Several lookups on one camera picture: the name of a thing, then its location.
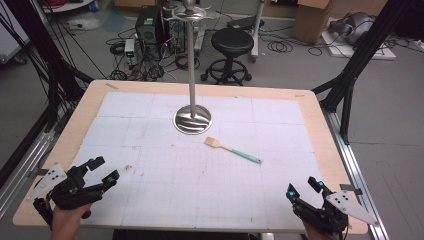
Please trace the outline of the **black computer tower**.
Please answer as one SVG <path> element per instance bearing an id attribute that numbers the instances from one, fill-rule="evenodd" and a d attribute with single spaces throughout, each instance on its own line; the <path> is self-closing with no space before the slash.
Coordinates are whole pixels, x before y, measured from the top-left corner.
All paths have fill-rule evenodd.
<path id="1" fill-rule="evenodd" d="M 135 29 L 139 41 L 148 47 L 159 48 L 164 42 L 161 9 L 158 6 L 143 6 L 138 15 Z"/>

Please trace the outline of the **black metal frame stand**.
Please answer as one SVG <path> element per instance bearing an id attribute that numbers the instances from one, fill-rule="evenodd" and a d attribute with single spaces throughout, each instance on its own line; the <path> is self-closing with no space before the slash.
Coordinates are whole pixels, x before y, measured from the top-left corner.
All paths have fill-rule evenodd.
<path id="1" fill-rule="evenodd" d="M 388 0 L 341 73 L 312 89 L 315 94 L 329 91 L 320 101 L 320 106 L 327 112 L 335 113 L 339 103 L 343 102 L 339 134 L 347 145 L 350 144 L 348 130 L 355 83 L 378 48 L 414 2 L 415 0 Z"/>
<path id="2" fill-rule="evenodd" d="M 76 106 L 85 93 L 85 89 L 78 80 L 90 84 L 94 78 L 65 60 L 32 0 L 3 0 L 3 2 L 37 51 L 34 53 L 24 43 L 23 38 L 19 36 L 12 24 L 0 14 L 0 23 L 28 54 L 40 80 L 48 85 L 48 107 L 42 116 L 47 128 L 51 129 L 58 122 L 60 106 L 66 103 Z"/>

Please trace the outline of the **white grid mat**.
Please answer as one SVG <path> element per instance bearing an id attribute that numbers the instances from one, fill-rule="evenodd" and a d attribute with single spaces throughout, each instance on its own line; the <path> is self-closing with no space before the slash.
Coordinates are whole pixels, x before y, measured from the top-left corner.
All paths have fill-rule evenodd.
<path id="1" fill-rule="evenodd" d="M 117 170 L 120 178 L 93 205 L 88 224 L 123 228 L 217 231 L 299 231 L 301 221 L 285 193 L 292 184 L 318 207 L 309 186 L 319 178 L 299 104 L 242 96 L 200 96 L 212 125 L 186 135 L 173 125 L 183 95 L 112 92 L 105 96 L 74 159 L 102 156 L 86 175 L 96 184 Z M 207 137 L 262 160 L 251 162 L 204 143 Z"/>

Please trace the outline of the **person's right hand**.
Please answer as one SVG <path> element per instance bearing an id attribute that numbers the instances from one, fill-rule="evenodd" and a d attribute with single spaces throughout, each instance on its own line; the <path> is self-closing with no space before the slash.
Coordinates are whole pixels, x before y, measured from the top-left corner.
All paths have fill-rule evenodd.
<path id="1" fill-rule="evenodd" d="M 315 227 L 307 222 L 304 222 L 303 225 L 309 240 L 338 240 L 337 235 L 320 233 Z"/>

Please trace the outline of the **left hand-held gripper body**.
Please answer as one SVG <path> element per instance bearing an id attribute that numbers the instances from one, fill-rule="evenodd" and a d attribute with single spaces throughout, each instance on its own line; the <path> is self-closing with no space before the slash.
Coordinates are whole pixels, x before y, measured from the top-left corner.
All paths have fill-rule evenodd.
<path id="1" fill-rule="evenodd" d="M 49 227 L 53 221 L 50 201 L 62 210 L 72 210 L 102 199 L 102 183 L 86 187 L 84 176 L 87 171 L 80 166 L 65 171 L 60 163 L 54 164 L 26 197 Z"/>

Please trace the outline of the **person's left hand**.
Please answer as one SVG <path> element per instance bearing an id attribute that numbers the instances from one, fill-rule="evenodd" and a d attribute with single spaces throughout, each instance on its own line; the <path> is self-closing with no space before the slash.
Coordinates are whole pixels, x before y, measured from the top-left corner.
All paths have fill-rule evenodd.
<path id="1" fill-rule="evenodd" d="M 90 208 L 91 204 L 72 210 L 62 210 L 56 206 L 53 211 L 50 240 L 76 240 L 82 216 Z"/>

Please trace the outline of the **white flat board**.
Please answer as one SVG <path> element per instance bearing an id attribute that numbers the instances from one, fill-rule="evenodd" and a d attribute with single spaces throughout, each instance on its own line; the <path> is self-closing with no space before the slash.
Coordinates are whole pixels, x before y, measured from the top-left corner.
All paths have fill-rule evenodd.
<path id="1" fill-rule="evenodd" d="M 346 40 L 336 33 L 328 33 L 324 31 L 321 34 L 321 39 L 327 51 L 332 57 L 351 58 L 355 53 L 353 46 L 348 44 Z M 385 45 L 375 52 L 373 60 L 395 60 L 396 55 Z"/>

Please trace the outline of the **black round stool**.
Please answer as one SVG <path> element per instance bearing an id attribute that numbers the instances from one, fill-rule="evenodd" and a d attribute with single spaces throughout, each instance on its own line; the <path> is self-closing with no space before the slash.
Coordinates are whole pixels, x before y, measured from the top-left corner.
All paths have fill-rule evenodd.
<path id="1" fill-rule="evenodd" d="M 235 83 L 242 86 L 244 80 L 252 79 L 246 66 L 237 60 L 253 49 L 254 40 L 251 35 L 241 29 L 223 28 L 212 35 L 211 43 L 216 51 L 225 56 L 225 59 L 212 62 L 200 76 L 201 81 L 212 77 L 217 84 Z"/>

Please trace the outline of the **tall cardboard box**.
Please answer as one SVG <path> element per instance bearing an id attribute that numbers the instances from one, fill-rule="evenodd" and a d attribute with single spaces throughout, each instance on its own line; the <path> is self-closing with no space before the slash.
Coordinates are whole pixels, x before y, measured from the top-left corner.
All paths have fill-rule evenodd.
<path id="1" fill-rule="evenodd" d="M 306 43 L 316 43 L 329 19 L 332 0 L 298 0 L 293 36 Z"/>

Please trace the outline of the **aluminium rail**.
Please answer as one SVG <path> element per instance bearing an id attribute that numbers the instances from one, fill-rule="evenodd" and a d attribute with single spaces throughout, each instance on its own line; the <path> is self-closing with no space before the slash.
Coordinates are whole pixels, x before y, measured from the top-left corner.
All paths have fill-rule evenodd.
<path id="1" fill-rule="evenodd" d="M 23 156 L 18 158 L 17 167 L 0 188 L 0 219 L 12 205 L 25 182 L 32 175 L 36 165 L 47 153 L 49 146 L 54 140 L 54 136 L 54 132 L 42 131 L 34 140 L 30 141 L 29 147 L 23 151 Z"/>
<path id="2" fill-rule="evenodd" d="M 360 189 L 361 194 L 357 194 L 357 199 L 362 207 L 364 207 L 373 217 L 376 218 L 378 226 L 368 225 L 368 229 L 374 240 L 390 240 L 386 228 L 379 215 L 377 207 L 373 201 L 368 185 L 363 177 L 359 164 L 354 155 L 353 149 L 346 144 L 339 133 L 341 121 L 336 113 L 328 113 L 323 111 L 323 115 L 327 121 L 333 139 L 341 156 L 345 171 L 350 180 L 350 184 L 355 189 Z"/>

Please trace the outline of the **small grey power supply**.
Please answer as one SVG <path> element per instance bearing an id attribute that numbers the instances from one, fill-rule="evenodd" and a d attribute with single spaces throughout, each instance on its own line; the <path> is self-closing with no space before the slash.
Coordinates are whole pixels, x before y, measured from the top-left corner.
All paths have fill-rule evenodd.
<path id="1" fill-rule="evenodd" d="M 134 66 L 137 63 L 134 39 L 125 40 L 124 54 L 129 66 Z"/>

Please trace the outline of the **grey bag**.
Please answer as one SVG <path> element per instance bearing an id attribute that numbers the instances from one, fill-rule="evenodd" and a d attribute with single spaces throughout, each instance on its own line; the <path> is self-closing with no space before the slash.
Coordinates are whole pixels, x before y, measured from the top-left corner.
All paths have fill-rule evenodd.
<path id="1" fill-rule="evenodd" d="M 373 25 L 375 18 L 364 13 L 347 13 L 338 20 L 331 21 L 328 27 L 329 33 L 337 33 L 348 44 L 358 45 Z"/>

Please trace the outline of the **steel utensil rack stand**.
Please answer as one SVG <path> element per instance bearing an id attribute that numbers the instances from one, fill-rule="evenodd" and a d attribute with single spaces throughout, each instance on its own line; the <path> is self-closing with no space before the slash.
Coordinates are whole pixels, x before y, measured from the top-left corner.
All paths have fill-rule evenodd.
<path id="1" fill-rule="evenodd" d="M 181 0 L 181 2 L 181 6 L 170 9 L 171 17 L 167 18 L 167 21 L 179 20 L 186 25 L 189 104 L 176 111 L 173 116 L 173 124 L 183 134 L 198 135 L 206 132 L 212 124 L 212 114 L 207 108 L 196 103 L 195 94 L 193 24 L 206 18 L 206 9 L 197 7 L 196 0 Z"/>

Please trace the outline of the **white stand post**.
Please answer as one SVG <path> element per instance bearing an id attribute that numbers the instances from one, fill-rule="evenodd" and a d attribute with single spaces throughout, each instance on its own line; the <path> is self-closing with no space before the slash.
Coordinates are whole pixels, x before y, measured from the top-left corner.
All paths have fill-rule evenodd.
<path id="1" fill-rule="evenodd" d="M 260 29 L 260 22 L 261 22 L 264 6 L 265 6 L 265 0 L 259 0 L 259 4 L 258 4 L 256 15 L 255 15 L 254 30 L 252 33 L 254 46 L 250 53 L 250 56 L 253 62 L 255 62 L 259 56 L 259 29 Z"/>

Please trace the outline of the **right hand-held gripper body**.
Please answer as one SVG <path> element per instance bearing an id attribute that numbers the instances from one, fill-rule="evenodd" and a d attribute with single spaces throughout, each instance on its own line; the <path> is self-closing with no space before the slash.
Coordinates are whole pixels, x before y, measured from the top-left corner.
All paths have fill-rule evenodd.
<path id="1" fill-rule="evenodd" d="M 349 225 L 349 217 L 378 226 L 376 218 L 346 191 L 329 194 L 323 200 L 323 206 L 316 208 L 299 197 L 298 203 L 292 205 L 293 212 L 320 233 L 341 234 Z"/>

